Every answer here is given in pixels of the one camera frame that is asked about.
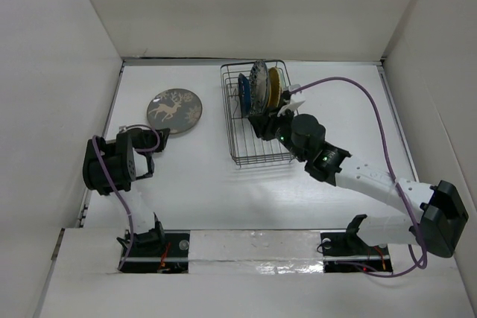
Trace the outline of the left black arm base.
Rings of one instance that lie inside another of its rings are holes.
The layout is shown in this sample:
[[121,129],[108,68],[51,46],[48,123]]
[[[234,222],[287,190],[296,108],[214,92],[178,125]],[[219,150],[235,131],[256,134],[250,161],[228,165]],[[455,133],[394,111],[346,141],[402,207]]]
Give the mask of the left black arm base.
[[181,274],[189,271],[190,231],[165,231],[165,243],[130,251],[121,266],[122,273]]

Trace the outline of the light green rectangular plate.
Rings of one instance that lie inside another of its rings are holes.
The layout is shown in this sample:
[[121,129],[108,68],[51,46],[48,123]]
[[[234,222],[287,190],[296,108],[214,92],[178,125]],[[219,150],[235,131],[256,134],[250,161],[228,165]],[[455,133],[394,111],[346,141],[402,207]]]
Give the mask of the light green rectangular plate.
[[285,71],[281,68],[278,68],[278,70],[279,70],[279,78],[280,78],[280,84],[281,84],[281,101],[286,102],[286,101],[289,101],[289,98],[290,98],[289,89],[288,89],[290,86],[290,82]]

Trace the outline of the yellow checked plate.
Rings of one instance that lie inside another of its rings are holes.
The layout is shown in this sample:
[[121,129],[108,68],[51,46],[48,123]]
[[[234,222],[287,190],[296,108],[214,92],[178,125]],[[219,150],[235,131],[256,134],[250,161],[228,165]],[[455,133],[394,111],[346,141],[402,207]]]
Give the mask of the yellow checked plate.
[[281,80],[277,67],[269,68],[268,76],[270,81],[270,94],[268,99],[268,109],[276,108],[281,97]]

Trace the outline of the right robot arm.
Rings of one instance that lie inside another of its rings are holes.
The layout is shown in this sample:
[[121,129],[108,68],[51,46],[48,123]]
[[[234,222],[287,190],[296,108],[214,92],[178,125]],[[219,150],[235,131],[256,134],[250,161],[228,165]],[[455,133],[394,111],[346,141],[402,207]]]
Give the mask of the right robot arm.
[[345,247],[361,253],[380,244],[422,244],[441,258],[454,255],[469,215],[458,189],[441,180],[437,185],[394,179],[348,151],[326,141],[326,129],[310,114],[276,110],[248,118],[256,136],[276,139],[318,182],[363,194],[401,214],[371,217],[357,214],[346,228]]

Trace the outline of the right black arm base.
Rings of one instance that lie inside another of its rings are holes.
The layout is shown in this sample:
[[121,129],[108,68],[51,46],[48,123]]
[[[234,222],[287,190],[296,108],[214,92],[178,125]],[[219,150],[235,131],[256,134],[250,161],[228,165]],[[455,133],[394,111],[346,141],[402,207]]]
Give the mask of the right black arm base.
[[316,251],[323,256],[325,273],[392,273],[386,246],[368,246],[358,231],[367,215],[356,215],[345,230],[320,233]]

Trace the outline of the grey deer plate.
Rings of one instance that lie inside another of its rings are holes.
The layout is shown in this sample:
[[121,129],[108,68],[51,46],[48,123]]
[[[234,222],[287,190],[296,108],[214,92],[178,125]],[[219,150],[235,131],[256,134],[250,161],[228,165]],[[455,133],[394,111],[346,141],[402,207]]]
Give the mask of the grey deer plate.
[[188,89],[167,89],[156,95],[148,104],[146,117],[156,130],[168,128],[171,134],[190,131],[200,120],[203,104]]

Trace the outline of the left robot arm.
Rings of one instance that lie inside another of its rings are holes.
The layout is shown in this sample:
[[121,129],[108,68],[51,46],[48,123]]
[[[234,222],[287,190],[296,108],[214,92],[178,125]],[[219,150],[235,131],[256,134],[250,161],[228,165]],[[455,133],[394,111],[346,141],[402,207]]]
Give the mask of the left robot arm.
[[123,207],[128,232],[116,240],[126,256],[162,255],[167,247],[162,224],[133,183],[154,175],[153,155],[165,149],[170,132],[136,125],[125,127],[112,141],[93,136],[86,144],[83,181],[101,196],[113,194]]

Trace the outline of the dark blue plate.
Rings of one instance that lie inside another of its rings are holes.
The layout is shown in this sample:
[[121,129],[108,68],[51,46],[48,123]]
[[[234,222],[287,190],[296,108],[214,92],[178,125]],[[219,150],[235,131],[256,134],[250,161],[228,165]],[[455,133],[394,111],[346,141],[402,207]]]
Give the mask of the dark blue plate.
[[251,94],[249,80],[240,73],[238,76],[238,96],[241,105],[241,116],[248,117],[251,109]]

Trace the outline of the blue floral white plate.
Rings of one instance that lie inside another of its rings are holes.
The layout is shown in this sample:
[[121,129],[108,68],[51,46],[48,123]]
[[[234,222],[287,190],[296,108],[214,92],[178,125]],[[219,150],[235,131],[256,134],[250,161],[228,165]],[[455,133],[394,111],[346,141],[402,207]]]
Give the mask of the blue floral white plate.
[[257,60],[253,64],[248,80],[251,100],[249,115],[259,115],[265,110],[269,96],[268,68],[264,60]]

